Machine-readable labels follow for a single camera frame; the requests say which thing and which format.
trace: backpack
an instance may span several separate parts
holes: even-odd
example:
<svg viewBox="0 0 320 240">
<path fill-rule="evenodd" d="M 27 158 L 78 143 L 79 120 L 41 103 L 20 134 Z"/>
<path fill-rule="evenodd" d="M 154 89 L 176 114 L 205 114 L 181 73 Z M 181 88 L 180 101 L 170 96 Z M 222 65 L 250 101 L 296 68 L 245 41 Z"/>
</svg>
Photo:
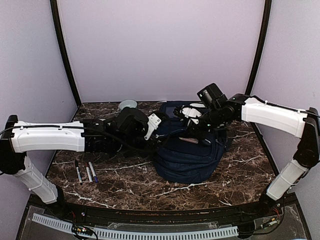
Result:
<svg viewBox="0 0 320 240">
<path fill-rule="evenodd" d="M 170 139 L 164 147 L 153 155 L 156 172 L 162 178 L 183 184 L 196 184 L 207 180 L 216 169 L 227 150 L 227 132 L 225 129 L 208 132 L 206 143 L 193 143 L 182 140 L 181 135 L 188 127 L 189 119 L 180 119 L 174 115 L 176 107 L 190 106 L 189 101 L 169 101 L 160 107 L 160 112 L 169 116 L 156 130 L 158 138 L 165 138 L 171 131 Z"/>
</svg>

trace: white marker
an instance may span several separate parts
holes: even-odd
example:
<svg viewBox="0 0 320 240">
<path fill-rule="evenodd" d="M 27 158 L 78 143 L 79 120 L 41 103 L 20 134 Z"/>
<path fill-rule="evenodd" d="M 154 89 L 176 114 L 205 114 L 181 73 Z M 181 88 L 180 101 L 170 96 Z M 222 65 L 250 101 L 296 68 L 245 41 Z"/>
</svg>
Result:
<svg viewBox="0 0 320 240">
<path fill-rule="evenodd" d="M 91 168 L 91 172 L 92 172 L 94 181 L 95 181 L 95 183 L 97 184 L 97 183 L 98 183 L 98 178 L 97 178 L 96 172 L 95 172 L 95 170 L 94 170 L 94 166 L 92 166 L 92 163 L 91 163 L 91 162 L 89 162 L 89 166 L 90 166 L 90 168 Z"/>
<path fill-rule="evenodd" d="M 93 181 L 92 181 L 92 177 L 90 174 L 90 169 L 89 169 L 88 163 L 85 163 L 85 168 L 86 168 L 86 174 L 88 174 L 89 182 L 92 183 Z"/>
</svg>

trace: navy blue fabric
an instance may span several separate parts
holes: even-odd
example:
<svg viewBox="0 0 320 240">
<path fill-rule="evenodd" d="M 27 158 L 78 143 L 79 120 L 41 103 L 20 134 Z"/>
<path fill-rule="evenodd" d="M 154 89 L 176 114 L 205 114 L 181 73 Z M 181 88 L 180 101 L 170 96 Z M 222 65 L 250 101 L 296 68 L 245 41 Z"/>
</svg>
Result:
<svg viewBox="0 0 320 240">
<path fill-rule="evenodd" d="M 173 119 L 171 127 L 176 131 L 183 132 L 187 126 L 172 115 L 173 111 L 176 106 L 188 104 L 190 102 L 166 102 L 160 108 Z M 162 126 L 162 133 L 168 130 L 167 127 Z M 164 179 L 175 183 L 195 184 L 207 180 L 226 150 L 227 133 L 225 130 L 211 132 L 206 139 L 210 145 L 187 142 L 173 135 L 166 146 L 153 156 L 155 170 Z"/>
</svg>

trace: black marker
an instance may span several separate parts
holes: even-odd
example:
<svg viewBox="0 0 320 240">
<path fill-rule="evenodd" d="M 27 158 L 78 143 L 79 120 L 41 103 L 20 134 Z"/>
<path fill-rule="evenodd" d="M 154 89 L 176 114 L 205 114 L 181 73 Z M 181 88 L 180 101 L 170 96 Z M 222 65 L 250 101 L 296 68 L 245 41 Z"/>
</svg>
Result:
<svg viewBox="0 0 320 240">
<path fill-rule="evenodd" d="M 74 165 L 75 165 L 76 173 L 78 174 L 78 179 L 79 179 L 80 185 L 82 185 L 82 179 L 81 179 L 79 164 L 78 164 L 77 160 L 74 160 Z"/>
</svg>

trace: marble tabletop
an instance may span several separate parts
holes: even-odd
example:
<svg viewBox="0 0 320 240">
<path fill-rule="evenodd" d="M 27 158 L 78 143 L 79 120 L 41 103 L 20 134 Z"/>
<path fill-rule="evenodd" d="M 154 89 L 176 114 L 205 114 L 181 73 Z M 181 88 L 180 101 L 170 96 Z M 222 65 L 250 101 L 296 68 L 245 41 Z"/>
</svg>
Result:
<svg viewBox="0 0 320 240">
<path fill-rule="evenodd" d="M 119 113 L 118 104 L 84 103 L 74 117 L 106 119 Z M 139 102 L 145 114 L 158 110 L 161 103 Z M 257 201 L 275 178 L 260 142 L 245 122 L 228 127 L 233 138 L 215 172 L 205 182 L 181 184 L 157 175 L 152 160 L 141 156 L 125 157 L 123 152 L 109 158 L 106 153 L 60 150 L 47 177 L 64 191 L 70 203 L 123 210 L 197 210 L 233 206 Z M 83 185 L 79 184 L 74 161 L 79 161 Z M 99 182 L 89 183 L 85 163 L 91 161 Z"/>
</svg>

